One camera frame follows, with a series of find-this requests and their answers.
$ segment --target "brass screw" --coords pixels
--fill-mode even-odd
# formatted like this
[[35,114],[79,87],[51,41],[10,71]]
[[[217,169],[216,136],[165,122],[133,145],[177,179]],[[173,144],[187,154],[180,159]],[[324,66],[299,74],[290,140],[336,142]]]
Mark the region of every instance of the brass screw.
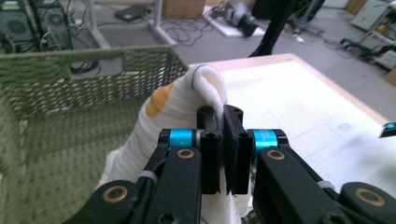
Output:
[[113,186],[105,191],[103,200],[107,203],[117,203],[122,201],[128,193],[125,186]]
[[267,151],[267,156],[269,158],[272,158],[272,159],[277,160],[277,161],[281,161],[281,160],[286,158],[285,154],[283,154],[283,152],[278,151],[278,150],[269,150],[269,151]]
[[191,149],[181,149],[177,152],[177,156],[181,159],[189,159],[194,156],[194,152]]
[[355,195],[365,203],[369,203],[374,206],[383,206],[385,205],[385,199],[379,195],[378,193],[370,190],[370,189],[361,189],[358,188],[355,190]]

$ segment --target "screw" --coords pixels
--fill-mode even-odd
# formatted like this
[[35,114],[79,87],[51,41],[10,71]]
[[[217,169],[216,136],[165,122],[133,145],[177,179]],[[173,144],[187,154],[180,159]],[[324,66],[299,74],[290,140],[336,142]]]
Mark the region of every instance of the screw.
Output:
[[325,214],[321,219],[322,224],[345,224],[346,221],[343,217],[340,217],[334,213]]
[[178,224],[176,217],[172,213],[162,213],[158,218],[158,224]]

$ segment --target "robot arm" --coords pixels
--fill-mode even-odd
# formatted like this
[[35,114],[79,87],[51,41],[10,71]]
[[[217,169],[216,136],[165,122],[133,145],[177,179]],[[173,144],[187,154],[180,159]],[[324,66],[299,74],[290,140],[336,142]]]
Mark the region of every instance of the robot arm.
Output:
[[254,22],[254,17],[248,11],[247,5],[233,0],[227,2],[227,4],[221,2],[212,9],[210,16],[213,19],[223,18],[231,26],[242,31],[245,36],[252,36],[258,26]]

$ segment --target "green wicker basket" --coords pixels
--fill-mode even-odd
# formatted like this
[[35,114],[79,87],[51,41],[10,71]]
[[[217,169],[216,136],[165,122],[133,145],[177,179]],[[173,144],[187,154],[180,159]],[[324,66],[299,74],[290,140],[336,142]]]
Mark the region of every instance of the green wicker basket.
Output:
[[[118,74],[71,75],[71,63],[114,59]],[[0,57],[0,223],[75,214],[145,99],[187,69],[167,46]]]

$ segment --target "paper sheet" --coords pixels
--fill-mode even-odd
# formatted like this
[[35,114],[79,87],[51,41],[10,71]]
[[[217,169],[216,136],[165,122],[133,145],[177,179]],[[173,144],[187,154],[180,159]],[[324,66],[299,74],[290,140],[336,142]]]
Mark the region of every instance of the paper sheet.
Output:
[[396,197],[396,136],[301,65],[288,62],[222,73],[229,105],[246,129],[282,129],[291,147],[340,191],[360,181]]

